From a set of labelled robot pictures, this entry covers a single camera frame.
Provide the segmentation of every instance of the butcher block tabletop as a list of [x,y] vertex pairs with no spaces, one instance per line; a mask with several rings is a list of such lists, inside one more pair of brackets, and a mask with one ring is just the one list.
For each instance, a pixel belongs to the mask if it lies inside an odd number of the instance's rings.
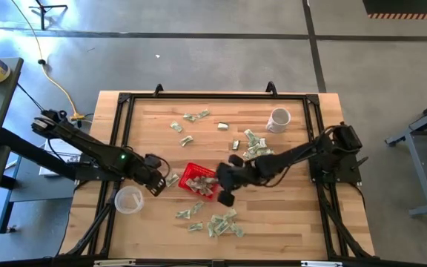
[[[101,91],[95,109],[90,135],[109,143],[119,91]],[[324,125],[343,121],[339,97],[320,93]],[[122,139],[127,105],[117,145]],[[269,133],[266,122],[274,108],[285,108],[291,122],[284,133]],[[194,123],[182,118],[208,109],[211,114]],[[315,135],[317,125],[311,109]],[[181,133],[170,128],[177,121]],[[227,131],[217,130],[219,122],[227,122]],[[280,99],[137,99],[134,105],[128,145],[138,154],[155,154],[166,159],[172,172],[181,176],[186,165],[194,162],[215,170],[235,153],[242,156],[247,149],[246,129],[265,137],[269,148],[277,154],[308,141],[301,101]],[[180,139],[191,135],[185,147]],[[234,139],[241,140],[238,151],[232,151]],[[317,191],[309,181],[308,163],[293,165],[284,180],[274,188],[249,185],[234,192],[234,221],[245,232],[237,237],[227,230],[220,237],[209,237],[206,228],[213,214],[224,214],[228,208],[219,202],[207,202],[189,220],[175,218],[177,211],[192,208],[199,197],[177,183],[158,197],[132,180],[122,183],[141,188],[144,208],[137,214],[116,212],[111,239],[110,258],[156,259],[226,259],[226,260],[324,260],[327,259],[322,232]],[[88,182],[73,197],[67,233],[60,253],[69,251],[83,236],[95,215],[100,182]],[[369,253],[374,254],[363,201],[355,188],[338,184],[340,209],[344,224]],[[193,223],[204,223],[201,231],[187,231]],[[98,247],[105,235],[106,220],[101,226]],[[331,227],[334,247],[339,250],[337,232]]]

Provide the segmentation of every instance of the clear plastic cup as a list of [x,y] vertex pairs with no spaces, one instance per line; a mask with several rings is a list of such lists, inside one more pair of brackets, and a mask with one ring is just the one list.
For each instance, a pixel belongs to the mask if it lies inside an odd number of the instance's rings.
[[145,205],[141,191],[136,186],[125,186],[115,196],[115,207],[123,214],[133,214],[141,211]]

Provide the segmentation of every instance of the red basket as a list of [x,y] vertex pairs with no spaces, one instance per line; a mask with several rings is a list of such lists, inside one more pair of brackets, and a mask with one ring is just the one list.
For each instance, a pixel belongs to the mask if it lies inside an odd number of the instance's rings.
[[194,192],[194,191],[192,191],[192,189],[189,187],[189,185],[186,185],[186,184],[185,184],[185,182],[186,182],[188,179],[193,179],[193,178],[195,178],[195,177],[201,177],[201,176],[205,176],[205,177],[215,177],[215,172],[214,172],[214,171],[211,171],[211,170],[209,170],[209,169],[207,169],[207,168],[204,168],[204,167],[202,167],[202,166],[199,166],[199,165],[197,165],[197,164],[195,164],[195,163],[189,162],[189,163],[187,164],[187,167],[185,167],[185,171],[184,171],[184,174],[182,175],[181,180],[179,181],[179,187],[180,187],[180,188],[184,188],[185,190],[187,190],[187,191],[189,191],[189,192],[192,192],[192,193],[194,193],[194,194],[198,194],[198,195],[200,195],[201,197],[204,197],[204,198],[206,198],[206,199],[208,199],[208,200],[212,201],[212,200],[214,200],[214,197],[215,197],[215,195],[216,195],[216,190],[217,190],[217,189],[218,189],[218,187],[219,187],[219,184],[218,184],[218,183],[213,184],[213,187],[211,188],[211,190],[212,190],[213,194],[212,194],[212,195],[210,195],[210,196],[204,196],[204,195],[203,195],[203,194],[201,194],[201,193]]

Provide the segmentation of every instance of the gray floor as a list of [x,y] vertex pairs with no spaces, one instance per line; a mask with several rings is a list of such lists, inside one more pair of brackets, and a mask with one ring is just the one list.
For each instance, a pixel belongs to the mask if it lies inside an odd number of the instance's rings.
[[[17,1],[34,27],[39,17]],[[51,10],[51,30],[145,33],[307,34],[300,0],[117,0],[66,2]],[[358,0],[310,0],[322,35],[427,36],[427,21],[371,20]],[[0,0],[0,27],[27,29],[10,1]],[[317,92],[307,40],[40,38],[51,75],[91,113],[100,90],[264,90]],[[427,42],[319,42],[325,85],[340,95],[370,160],[361,167],[371,236],[378,256],[427,263],[427,216],[408,209],[425,203],[405,146],[383,140],[407,127],[427,107]],[[0,30],[0,57],[20,56],[20,83],[45,108],[70,110],[64,95],[36,64],[36,43],[17,30]],[[40,145],[30,131],[35,106],[16,91],[5,127]],[[0,236],[0,260],[53,256],[71,199],[19,203],[11,217],[22,229]]]

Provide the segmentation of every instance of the white mug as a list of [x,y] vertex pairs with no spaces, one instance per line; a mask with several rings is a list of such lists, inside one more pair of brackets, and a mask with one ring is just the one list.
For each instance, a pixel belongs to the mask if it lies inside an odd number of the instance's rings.
[[271,112],[270,119],[266,124],[266,130],[272,133],[281,133],[286,130],[286,125],[291,121],[290,113],[284,108],[275,108]]

